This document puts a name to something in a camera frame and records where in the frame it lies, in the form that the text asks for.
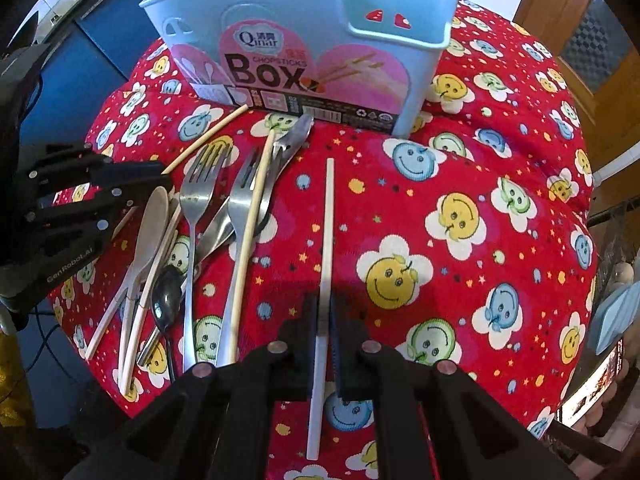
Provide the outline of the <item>steel fork underneath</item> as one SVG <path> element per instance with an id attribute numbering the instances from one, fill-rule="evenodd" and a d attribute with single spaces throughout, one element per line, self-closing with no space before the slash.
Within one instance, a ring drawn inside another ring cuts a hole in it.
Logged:
<path id="1" fill-rule="evenodd" d="M 305 114 L 300 116 L 293 128 L 288 133 L 285 133 L 280 140 L 274 142 L 272 162 L 269 168 L 264 194 L 262 194 L 255 234 L 259 234 L 268 223 L 271 195 L 277 178 L 307 141 L 313 124 L 314 118 L 310 115 Z M 228 206 L 229 200 L 225 200 L 213 216 L 213 219 L 210 220 L 200 240 L 196 243 L 196 264 L 201 264 L 213 252 L 216 252 L 219 247 L 230 242 L 232 239 L 234 229 L 229 216 Z"/>

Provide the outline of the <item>blue kitchen base cabinets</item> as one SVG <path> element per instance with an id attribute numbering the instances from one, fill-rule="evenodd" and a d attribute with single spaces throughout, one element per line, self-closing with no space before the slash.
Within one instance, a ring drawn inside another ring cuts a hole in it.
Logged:
<path id="1" fill-rule="evenodd" d="M 85 137 L 105 99 L 160 36 L 140 1 L 82 0 L 62 18 L 48 40 L 39 99 L 21 124 L 23 146 Z"/>

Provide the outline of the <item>steel fork middle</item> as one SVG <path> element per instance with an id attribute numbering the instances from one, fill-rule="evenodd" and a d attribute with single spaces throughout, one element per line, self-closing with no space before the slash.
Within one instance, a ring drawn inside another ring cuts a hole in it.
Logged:
<path id="1" fill-rule="evenodd" d="M 244 256 L 246 243 L 244 240 L 247 219 L 250 218 L 250 207 L 253 201 L 252 184 L 259 168 L 260 154 L 253 148 L 246 156 L 236 176 L 228 205 L 228 213 L 235 232 L 235 256 L 231 283 L 228 291 L 224 315 L 218 340 L 216 367 L 230 365 L 238 358 L 238 340 L 242 302 L 241 274 L 246 271 L 247 256 Z"/>

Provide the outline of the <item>dark steel spoon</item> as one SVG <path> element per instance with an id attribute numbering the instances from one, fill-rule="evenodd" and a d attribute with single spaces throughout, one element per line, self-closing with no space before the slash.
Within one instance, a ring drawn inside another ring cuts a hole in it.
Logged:
<path id="1" fill-rule="evenodd" d="M 152 288 L 151 313 L 155 328 L 148 341 L 145 341 L 137 357 L 140 366 L 150 364 L 152 353 L 160 338 L 164 338 L 169 380 L 176 379 L 174 357 L 171 347 L 171 327 L 175 325 L 180 314 L 182 301 L 182 284 L 184 277 L 175 266 L 164 266 Z"/>

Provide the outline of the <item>steel fork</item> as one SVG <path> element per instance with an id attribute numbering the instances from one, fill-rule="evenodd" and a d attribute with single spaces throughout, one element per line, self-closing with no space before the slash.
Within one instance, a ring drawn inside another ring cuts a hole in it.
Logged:
<path id="1" fill-rule="evenodd" d="M 260 154 L 253 148 L 246 156 L 236 176 L 228 205 L 228 213 L 235 232 L 235 256 L 231 283 L 228 291 L 224 315 L 218 340 L 216 367 L 230 365 L 238 358 L 238 340 L 242 302 L 241 274 L 246 271 L 247 256 L 244 256 L 246 243 L 244 240 L 247 219 L 250 218 L 250 207 L 253 201 L 252 184 L 259 168 Z"/>
<path id="2" fill-rule="evenodd" d="M 193 289 L 196 258 L 196 228 L 206 213 L 214 196 L 214 189 L 220 170 L 229 156 L 231 148 L 227 144 L 217 144 L 198 154 L 195 162 L 182 181 L 180 207 L 189 226 L 190 258 L 186 271 L 186 292 L 183 310 L 183 357 L 182 370 L 185 372 L 196 363 L 193 336 Z"/>

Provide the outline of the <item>white chopstick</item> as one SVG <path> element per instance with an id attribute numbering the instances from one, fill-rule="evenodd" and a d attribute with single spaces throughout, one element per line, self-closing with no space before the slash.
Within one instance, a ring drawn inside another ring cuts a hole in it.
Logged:
<path id="1" fill-rule="evenodd" d="M 328 158 L 326 160 L 326 190 L 324 191 L 322 261 L 317 311 L 317 333 L 316 338 L 314 338 L 314 374 L 312 374 L 306 445 L 307 460 L 318 460 L 320 453 L 322 410 L 329 351 L 334 237 L 334 178 L 335 162 L 333 158 Z"/>
<path id="2" fill-rule="evenodd" d="M 119 289 L 117 289 L 117 292 L 114 295 L 112 301 L 103 313 L 102 318 L 100 319 L 98 326 L 96 326 L 96 330 L 94 331 L 88 343 L 85 354 L 85 359 L 87 361 L 92 359 L 94 352 L 96 352 L 96 348 L 98 348 L 98 345 L 106 332 L 107 327 L 111 324 L 115 312 L 118 310 L 118 307 L 122 300 L 126 297 L 128 289 L 130 289 L 130 286 L 133 282 L 134 277 L 130 272 L 127 272 L 124 279 L 122 280 L 122 284 L 120 284 Z"/>

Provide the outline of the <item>cream chopstick left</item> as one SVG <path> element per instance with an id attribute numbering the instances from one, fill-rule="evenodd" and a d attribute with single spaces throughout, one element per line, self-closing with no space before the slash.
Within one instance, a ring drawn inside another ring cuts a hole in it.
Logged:
<path id="1" fill-rule="evenodd" d="M 178 200 L 174 198 L 170 204 L 170 217 L 166 226 L 165 233 L 163 235 L 160 244 L 158 245 L 156 255 L 152 261 L 146 281 L 144 283 L 142 293 L 139 297 L 136 310 L 134 311 L 134 322 L 132 322 L 131 333 L 128 341 L 128 346 L 125 353 L 124 364 L 120 369 L 120 376 L 118 381 L 118 390 L 122 396 L 126 396 L 134 372 L 134 364 L 139 351 L 139 341 L 142 334 L 142 328 L 146 317 L 146 311 L 148 310 L 148 303 L 151 296 L 151 290 L 156 279 L 157 273 L 160 270 L 160 266 L 165 260 L 166 252 L 168 251 L 170 244 L 175 239 L 175 232 L 177 231 L 178 222 L 181 216 L 181 209 Z"/>

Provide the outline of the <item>bamboo chopstick centre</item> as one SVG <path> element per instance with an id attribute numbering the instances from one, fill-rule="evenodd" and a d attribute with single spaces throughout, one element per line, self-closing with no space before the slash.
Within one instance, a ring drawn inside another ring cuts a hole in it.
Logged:
<path id="1" fill-rule="evenodd" d="M 247 184 L 241 188 L 241 212 L 243 214 L 242 219 L 244 220 L 244 226 L 242 230 L 238 230 L 238 232 L 236 232 L 236 236 L 238 237 L 236 249 L 239 251 L 239 255 L 235 257 L 235 263 L 238 266 L 238 270 L 236 271 L 236 279 L 234 282 L 228 337 L 229 342 L 226 348 L 226 358 L 228 363 L 234 363 L 236 361 L 236 356 L 238 355 L 238 335 L 246 270 L 248 266 L 248 259 L 250 258 L 250 250 L 252 249 L 255 226 L 259 214 L 260 202 L 262 201 L 262 193 L 264 192 L 265 180 L 271 162 L 275 137 L 276 133 L 271 131 L 265 143 L 264 150 L 262 151 L 262 156 L 260 156 L 259 165 L 252 167 L 254 184 Z"/>

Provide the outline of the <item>light blue chopsticks box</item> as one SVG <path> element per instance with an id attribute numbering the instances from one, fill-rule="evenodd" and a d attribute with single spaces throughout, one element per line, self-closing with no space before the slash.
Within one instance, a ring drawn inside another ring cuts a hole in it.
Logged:
<path id="1" fill-rule="evenodd" d="M 143 0 L 195 93 L 405 138 L 458 0 Z"/>

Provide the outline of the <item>wooden door with glass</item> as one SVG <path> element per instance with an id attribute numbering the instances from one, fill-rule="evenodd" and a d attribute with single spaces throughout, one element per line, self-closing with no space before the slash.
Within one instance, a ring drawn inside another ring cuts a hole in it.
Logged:
<path id="1" fill-rule="evenodd" d="M 594 170 L 591 212 L 639 194 L 639 51 L 605 0 L 521 0 L 515 21 L 556 57 Z"/>

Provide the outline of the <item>steel fork left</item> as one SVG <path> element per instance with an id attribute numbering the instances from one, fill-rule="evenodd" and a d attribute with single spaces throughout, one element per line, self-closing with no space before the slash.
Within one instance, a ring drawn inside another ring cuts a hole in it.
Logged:
<path id="1" fill-rule="evenodd" d="M 186 292 L 183 310 L 183 357 L 182 370 L 185 372 L 196 363 L 193 336 L 193 289 L 196 258 L 196 228 L 206 213 L 214 196 L 214 189 L 220 170 L 229 156 L 231 148 L 227 144 L 217 144 L 198 154 L 195 162 L 182 181 L 180 207 L 189 226 L 190 258 L 186 271 Z"/>

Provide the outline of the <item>long bamboo chopstick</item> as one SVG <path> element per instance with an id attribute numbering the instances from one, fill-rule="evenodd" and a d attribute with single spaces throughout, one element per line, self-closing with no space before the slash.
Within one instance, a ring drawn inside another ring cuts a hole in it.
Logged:
<path id="1" fill-rule="evenodd" d="M 178 166 L 180 166 L 192 153 L 196 152 L 202 145 L 204 145 L 214 134 L 224 128 L 226 125 L 229 125 L 230 122 L 233 122 L 236 118 L 240 117 L 242 114 L 246 113 L 250 107 L 247 104 L 243 104 L 238 107 L 236 110 L 221 118 L 216 125 L 213 125 L 212 128 L 209 128 L 206 132 L 204 132 L 198 140 L 195 140 L 191 143 L 184 151 L 182 151 L 163 171 L 162 174 L 171 174 Z M 112 238 L 115 238 L 119 232 L 126 226 L 128 221 L 136 212 L 137 207 L 131 206 L 126 214 L 122 217 L 122 220 L 118 222 L 118 225 L 115 226 L 114 232 L 112 234 Z"/>

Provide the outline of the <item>red smiley flower cloth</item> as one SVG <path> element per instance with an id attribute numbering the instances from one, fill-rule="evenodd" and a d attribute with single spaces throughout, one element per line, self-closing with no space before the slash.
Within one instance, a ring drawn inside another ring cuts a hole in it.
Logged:
<path id="1" fill-rule="evenodd" d="M 334 159 L 332 292 L 410 362 L 448 359 L 540 439 L 566 395 L 590 319 L 596 256 L 590 163 L 551 53 L 462 0 L 410 140 L 316 122 L 274 189 L 248 265 L 239 354 L 303 314 L 321 278 L 326 160 Z M 121 160 L 172 162 L 230 108 L 199 99 L 158 38 L 87 141 Z M 134 255 L 139 216 L 49 296 L 82 358 Z M 318 460 L 308 402 L 276 406 L 268 479 L 377 479 L 371 403 L 329 393 Z"/>

